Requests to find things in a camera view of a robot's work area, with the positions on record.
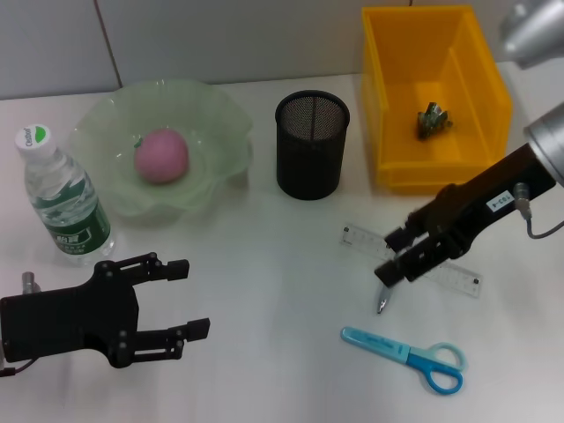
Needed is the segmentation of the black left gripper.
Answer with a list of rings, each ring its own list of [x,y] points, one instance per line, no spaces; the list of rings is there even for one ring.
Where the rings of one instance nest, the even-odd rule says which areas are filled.
[[[187,259],[163,263],[151,252],[122,262],[97,263],[80,286],[4,297],[4,357],[13,363],[90,349],[102,353],[115,368],[179,360],[187,343],[208,337],[210,319],[137,332],[139,307],[133,285],[188,275]]]

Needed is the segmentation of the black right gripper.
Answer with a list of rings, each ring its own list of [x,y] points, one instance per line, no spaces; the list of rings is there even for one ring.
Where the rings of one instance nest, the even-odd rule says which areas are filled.
[[[376,277],[386,286],[404,279],[413,282],[446,260],[466,254],[481,232],[515,210],[509,200],[500,205],[488,203],[506,192],[511,194],[519,182],[528,186],[531,198],[555,186],[528,145],[468,182],[445,187],[403,226],[386,235],[386,246],[396,254],[375,269]],[[424,239],[416,242],[421,235]]]

